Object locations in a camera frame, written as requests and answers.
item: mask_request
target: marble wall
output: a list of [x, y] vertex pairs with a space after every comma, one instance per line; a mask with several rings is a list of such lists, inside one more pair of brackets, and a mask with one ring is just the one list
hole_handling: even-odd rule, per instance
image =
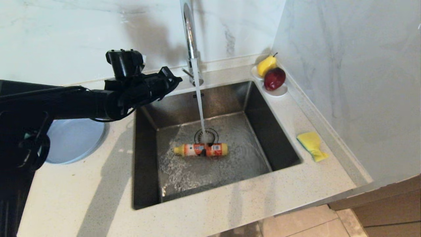
[[[203, 62], [269, 52], [285, 0], [192, 0]], [[19, 0], [0, 8], [0, 79], [70, 84], [112, 77], [110, 49], [148, 70], [186, 65], [178, 0]]]
[[287, 0], [273, 51], [375, 182], [420, 173], [420, 1]]

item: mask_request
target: red apple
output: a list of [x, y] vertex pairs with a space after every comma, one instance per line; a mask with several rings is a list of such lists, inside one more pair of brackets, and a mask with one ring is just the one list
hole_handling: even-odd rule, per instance
[[274, 91], [281, 87], [282, 84], [285, 82], [285, 71], [276, 67], [267, 71], [266, 75], [264, 76], [264, 87], [268, 91]]

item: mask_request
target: stainless steel sink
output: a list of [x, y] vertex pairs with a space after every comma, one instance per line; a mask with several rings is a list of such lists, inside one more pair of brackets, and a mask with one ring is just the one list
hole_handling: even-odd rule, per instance
[[200, 133], [196, 92], [165, 97], [137, 110], [134, 209], [300, 163], [254, 82], [201, 93], [205, 126], [218, 142], [228, 144], [228, 155], [180, 157], [173, 153], [176, 146], [194, 143]]

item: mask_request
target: sink drain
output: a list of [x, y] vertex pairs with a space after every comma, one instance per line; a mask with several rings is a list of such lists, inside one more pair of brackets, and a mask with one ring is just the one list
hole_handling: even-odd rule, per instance
[[[213, 130], [212, 128], [205, 128], [205, 132], [206, 132], [207, 143], [218, 143], [219, 136], [215, 130]], [[195, 134], [195, 143], [204, 143], [202, 142], [202, 139], [203, 139], [203, 132], [200, 129]]]

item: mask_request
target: faucet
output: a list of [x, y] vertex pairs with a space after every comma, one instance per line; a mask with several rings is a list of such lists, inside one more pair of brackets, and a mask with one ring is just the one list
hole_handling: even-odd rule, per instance
[[[181, 5], [181, 16], [183, 17], [184, 33], [186, 35], [187, 50], [189, 52], [189, 58], [187, 59], [187, 66], [189, 70], [183, 69], [183, 71], [189, 75], [190, 83], [195, 85], [195, 79], [193, 78], [193, 67], [192, 63], [197, 63], [199, 68], [199, 52], [196, 46], [195, 37], [195, 22], [193, 21], [193, 12], [190, 0], [180, 0]], [[199, 71], [199, 85], [203, 84], [202, 74]]]

